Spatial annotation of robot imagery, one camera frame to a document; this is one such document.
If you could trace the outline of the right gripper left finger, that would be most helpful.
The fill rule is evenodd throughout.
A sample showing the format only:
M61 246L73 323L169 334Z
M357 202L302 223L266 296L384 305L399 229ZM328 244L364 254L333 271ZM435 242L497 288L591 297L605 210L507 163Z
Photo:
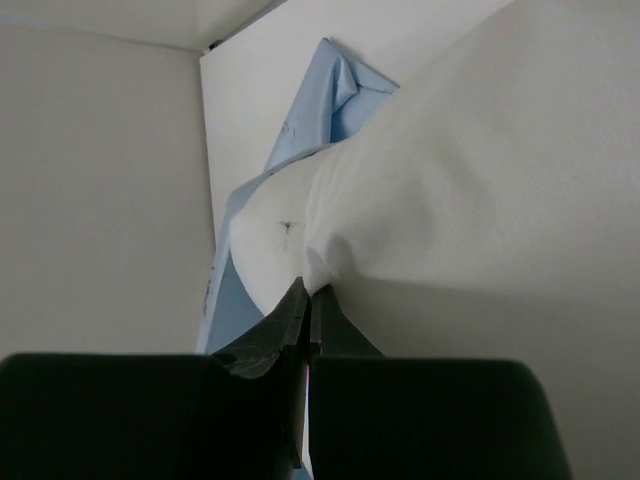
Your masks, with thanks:
M308 294L296 278L274 310L215 352L232 385L225 392L231 432L256 440L276 464L300 465L306 404Z

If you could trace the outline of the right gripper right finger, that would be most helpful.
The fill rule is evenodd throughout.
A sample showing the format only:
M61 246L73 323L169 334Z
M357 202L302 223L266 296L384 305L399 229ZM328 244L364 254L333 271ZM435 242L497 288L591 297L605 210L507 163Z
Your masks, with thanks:
M344 314L330 285L311 297L309 359L321 356L384 357Z

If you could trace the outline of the white pillow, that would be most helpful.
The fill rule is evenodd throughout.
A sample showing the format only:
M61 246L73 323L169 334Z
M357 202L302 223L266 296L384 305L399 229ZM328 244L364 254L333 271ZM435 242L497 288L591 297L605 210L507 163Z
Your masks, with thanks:
M639 376L639 5L516 1L230 224L270 310L334 286L391 350Z

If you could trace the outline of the light blue pillowcase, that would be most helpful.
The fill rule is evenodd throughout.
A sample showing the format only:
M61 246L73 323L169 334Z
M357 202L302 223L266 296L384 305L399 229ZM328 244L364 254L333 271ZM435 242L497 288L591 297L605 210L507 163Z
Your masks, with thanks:
M196 342L211 354L263 318L238 275L229 224L272 174L357 133L398 85L328 39L318 44L263 172L236 188L226 202Z

